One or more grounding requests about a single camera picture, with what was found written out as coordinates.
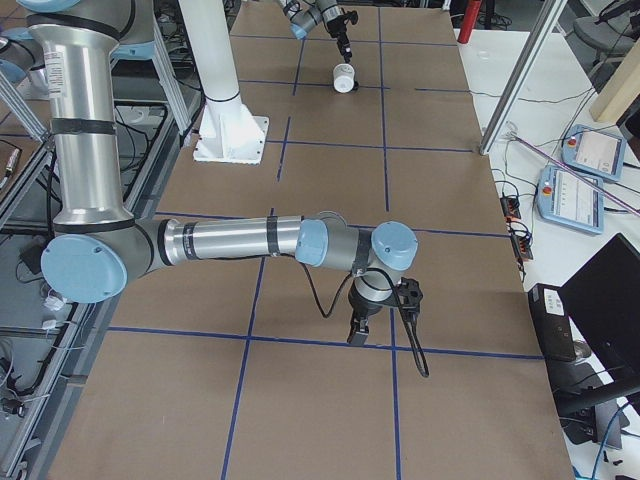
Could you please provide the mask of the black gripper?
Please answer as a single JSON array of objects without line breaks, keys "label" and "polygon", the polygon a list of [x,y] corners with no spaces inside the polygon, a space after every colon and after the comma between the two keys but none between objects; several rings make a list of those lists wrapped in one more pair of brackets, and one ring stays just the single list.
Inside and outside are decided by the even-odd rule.
[{"label": "black gripper", "polygon": [[345,62],[350,62],[352,58],[351,46],[347,36],[347,26],[349,23],[350,19],[348,17],[336,17],[327,22],[327,32],[337,41],[340,55]]},{"label": "black gripper", "polygon": [[392,295],[389,295],[385,299],[371,299],[360,291],[360,285],[361,282],[359,280],[354,280],[348,292],[348,301],[352,308],[352,318],[347,343],[363,346],[366,344],[369,336],[369,326],[366,319],[376,315],[383,308],[394,308],[395,301]]}]

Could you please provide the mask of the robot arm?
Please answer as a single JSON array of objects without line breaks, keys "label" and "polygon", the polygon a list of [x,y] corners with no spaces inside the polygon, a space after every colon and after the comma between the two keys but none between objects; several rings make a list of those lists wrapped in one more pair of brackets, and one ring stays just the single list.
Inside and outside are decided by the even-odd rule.
[{"label": "robot arm", "polygon": [[45,281],[77,303],[118,296],[133,281],[187,261],[289,257],[304,269],[345,275],[352,308],[348,342],[362,345],[369,319],[396,309],[412,346],[419,343],[422,294],[406,277],[418,250],[414,232],[388,221],[372,230],[337,213],[269,215],[182,222],[128,209],[112,83],[119,48],[151,39],[157,24],[149,1],[28,1],[27,28],[42,47],[57,155],[61,208],[41,255]]},{"label": "robot arm", "polygon": [[306,9],[296,0],[279,0],[277,4],[297,39],[305,39],[314,28],[323,25],[329,36],[336,41],[344,62],[351,63],[353,53],[347,29],[349,24],[358,23],[359,16],[355,10],[344,10],[333,0],[306,1]]}]

